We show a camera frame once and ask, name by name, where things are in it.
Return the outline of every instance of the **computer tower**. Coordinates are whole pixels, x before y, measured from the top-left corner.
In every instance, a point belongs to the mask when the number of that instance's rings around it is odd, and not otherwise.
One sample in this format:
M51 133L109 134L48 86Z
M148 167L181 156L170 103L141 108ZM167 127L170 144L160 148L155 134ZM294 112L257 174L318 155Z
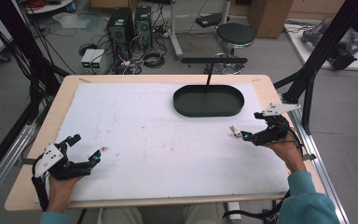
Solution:
M138 49L153 48L152 8L138 6L135 11L135 31L138 35Z
M106 25L106 30L114 52L118 51L122 59L131 59L132 52L136 48L131 9L115 7Z

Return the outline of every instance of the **black oval tray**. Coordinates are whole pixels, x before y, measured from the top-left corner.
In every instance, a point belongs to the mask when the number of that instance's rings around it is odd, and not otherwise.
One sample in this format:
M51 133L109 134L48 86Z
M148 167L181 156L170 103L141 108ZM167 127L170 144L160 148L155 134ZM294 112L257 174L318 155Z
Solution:
M187 85L173 95L173 107L186 117L229 117L241 112L242 93L228 85Z

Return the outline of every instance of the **beige pants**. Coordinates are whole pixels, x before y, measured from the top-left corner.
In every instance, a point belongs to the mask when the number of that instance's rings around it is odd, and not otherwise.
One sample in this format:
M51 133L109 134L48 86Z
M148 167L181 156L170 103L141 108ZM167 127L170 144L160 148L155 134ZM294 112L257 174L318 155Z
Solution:
M185 224L220 224L225 209L221 203L187 205ZM133 208L102 208L97 224L143 224L142 215Z

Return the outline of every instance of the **white shelf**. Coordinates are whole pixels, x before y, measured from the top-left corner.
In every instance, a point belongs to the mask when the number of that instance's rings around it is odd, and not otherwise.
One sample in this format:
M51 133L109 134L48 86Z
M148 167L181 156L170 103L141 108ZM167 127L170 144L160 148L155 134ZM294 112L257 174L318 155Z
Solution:
M49 12L49 11L56 10L61 7L66 7L73 1L74 0L62 0L59 5L45 5L44 7L40 8L40 9L37 9L37 10L27 9L27 11L28 11L28 13L31 13L31 14L39 14L39 13Z

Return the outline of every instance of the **aluminum rail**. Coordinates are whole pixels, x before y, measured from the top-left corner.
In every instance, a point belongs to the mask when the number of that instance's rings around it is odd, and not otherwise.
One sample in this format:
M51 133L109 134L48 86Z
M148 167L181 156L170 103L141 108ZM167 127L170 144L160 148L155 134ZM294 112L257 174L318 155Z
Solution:
M339 222L341 224L349 224L350 222L348 221L344 208L342 207L338 195L334 190L333 183L330 180L327 170L324 167L324 162L322 161L318 148L316 147L312 136L307 135L306 130L301 125L301 120L302 120L301 110L300 109L293 110L291 112L288 112L288 114L290 119L292 120L293 125L296 128L298 137L301 139L301 141L305 146L305 149L309 154L314 154L316 156L316 159L312 161L312 165L315 167L316 173L322 180L326 195L333 201L334 206L336 207L336 214L338 216Z

